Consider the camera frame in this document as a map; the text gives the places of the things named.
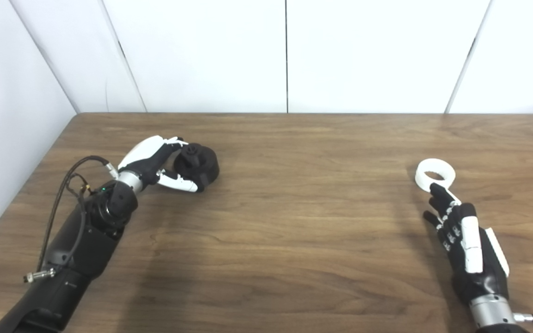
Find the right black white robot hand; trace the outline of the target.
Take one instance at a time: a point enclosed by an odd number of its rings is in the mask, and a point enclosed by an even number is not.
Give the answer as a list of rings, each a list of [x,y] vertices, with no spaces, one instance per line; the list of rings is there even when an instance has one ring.
[[[485,295],[509,297],[507,274],[498,259],[494,246],[487,235],[487,230],[478,227],[480,250],[482,251],[482,268],[480,272],[468,272],[463,226],[465,222],[476,221],[477,213],[473,204],[457,203],[440,184],[430,185],[431,198],[428,203],[436,213],[424,211],[423,218],[436,230],[439,243],[447,253],[452,268],[451,285],[459,300],[470,303],[472,299]]]

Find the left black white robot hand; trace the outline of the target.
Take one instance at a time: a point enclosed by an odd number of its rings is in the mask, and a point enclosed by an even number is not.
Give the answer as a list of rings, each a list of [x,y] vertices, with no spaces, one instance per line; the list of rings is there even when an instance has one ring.
[[[189,145],[180,137],[169,139],[159,135],[148,137],[122,159],[118,165],[117,181],[130,187],[135,194],[155,184],[179,191],[202,192],[205,190],[205,185],[199,181],[163,168],[173,153]]]

